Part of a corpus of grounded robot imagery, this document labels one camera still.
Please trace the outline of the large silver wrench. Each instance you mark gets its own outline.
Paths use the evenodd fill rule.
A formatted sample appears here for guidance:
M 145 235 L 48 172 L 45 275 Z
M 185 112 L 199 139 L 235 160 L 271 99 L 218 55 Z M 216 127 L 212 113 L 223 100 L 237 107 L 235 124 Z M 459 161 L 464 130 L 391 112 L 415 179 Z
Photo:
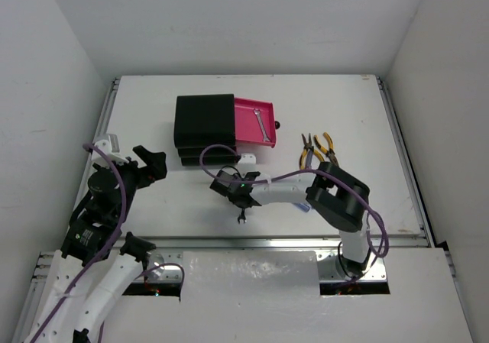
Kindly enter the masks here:
M 240 211 L 240 214 L 238 215 L 238 218 L 237 218 L 237 222 L 238 224 L 244 224 L 247 222 L 247 218 L 246 218 L 246 214 L 245 214 L 245 209 L 244 208 L 241 208 L 241 211 Z

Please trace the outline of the small silver wrench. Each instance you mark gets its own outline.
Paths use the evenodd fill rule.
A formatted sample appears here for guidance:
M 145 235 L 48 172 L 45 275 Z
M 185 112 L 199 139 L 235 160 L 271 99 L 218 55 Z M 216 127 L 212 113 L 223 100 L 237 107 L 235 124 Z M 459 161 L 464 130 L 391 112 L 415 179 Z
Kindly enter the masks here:
M 266 131 L 265 127 L 264 127 L 264 123 L 263 123 L 262 118 L 261 118 L 261 110 L 258 109 L 258 108 L 255 108 L 253 110 L 253 113 L 255 114 L 255 116 L 257 118 L 257 121 L 258 121 L 260 130 L 261 130 L 261 133 L 263 135 L 263 141 L 264 142 L 270 142 L 270 138 L 267 135 L 267 131 Z

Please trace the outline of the pink top drawer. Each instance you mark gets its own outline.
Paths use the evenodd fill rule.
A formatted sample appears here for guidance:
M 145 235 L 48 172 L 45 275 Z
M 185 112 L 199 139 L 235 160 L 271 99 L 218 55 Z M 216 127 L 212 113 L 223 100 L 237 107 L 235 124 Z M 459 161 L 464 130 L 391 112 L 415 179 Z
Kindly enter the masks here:
M 253 144 L 274 148 L 277 143 L 277 126 L 272 102 L 235 97 L 235 138 L 239 144 Z M 270 142 L 263 141 L 253 110 L 261 110 L 261 118 Z

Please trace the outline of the blue screwdriver red collar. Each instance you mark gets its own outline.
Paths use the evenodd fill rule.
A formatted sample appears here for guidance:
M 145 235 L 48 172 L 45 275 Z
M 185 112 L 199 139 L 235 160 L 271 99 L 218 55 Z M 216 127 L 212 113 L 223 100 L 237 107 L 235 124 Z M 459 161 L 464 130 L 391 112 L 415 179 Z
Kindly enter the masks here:
M 306 203 L 297 203 L 296 206 L 301 209 L 303 212 L 309 212 L 310 211 L 310 206 Z

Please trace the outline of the purple screwdriver thin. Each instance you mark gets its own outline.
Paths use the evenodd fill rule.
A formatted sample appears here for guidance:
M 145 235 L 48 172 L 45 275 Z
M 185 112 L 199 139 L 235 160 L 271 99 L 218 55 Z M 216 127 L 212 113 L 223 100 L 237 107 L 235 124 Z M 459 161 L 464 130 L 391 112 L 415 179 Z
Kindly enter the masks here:
M 308 153 L 306 155 L 306 168 L 310 168 L 312 165 L 312 160 L 313 160 L 313 155 L 314 155 L 314 146 L 309 146 L 308 147 Z

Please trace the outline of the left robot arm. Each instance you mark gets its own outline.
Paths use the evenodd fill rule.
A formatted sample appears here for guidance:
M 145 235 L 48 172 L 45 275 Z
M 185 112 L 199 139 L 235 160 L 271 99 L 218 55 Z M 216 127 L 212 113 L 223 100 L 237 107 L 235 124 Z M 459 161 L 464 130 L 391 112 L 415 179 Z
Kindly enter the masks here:
M 155 244 L 125 233 L 112 265 L 104 269 L 139 189 L 167 176 L 166 154 L 144 146 L 137 159 L 123 157 L 107 140 L 84 144 L 91 154 L 87 192 L 73 210 L 60 249 L 50 268 L 52 287 L 32 325 L 27 342 L 93 342 L 111 309 L 129 285 L 148 273 Z

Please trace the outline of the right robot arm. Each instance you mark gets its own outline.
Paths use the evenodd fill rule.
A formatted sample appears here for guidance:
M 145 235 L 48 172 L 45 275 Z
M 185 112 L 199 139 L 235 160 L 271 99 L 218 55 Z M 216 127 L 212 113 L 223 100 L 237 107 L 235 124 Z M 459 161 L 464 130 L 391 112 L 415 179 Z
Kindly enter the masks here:
M 210 189 L 241 210 L 238 222 L 246 222 L 245 210 L 275 203 L 308 204 L 340 236 L 337 268 L 340 275 L 358 279 L 371 257 L 364 214 L 370 189 L 340 167 L 323 162 L 317 169 L 298 170 L 275 180 L 259 171 L 245 175 L 221 169 Z

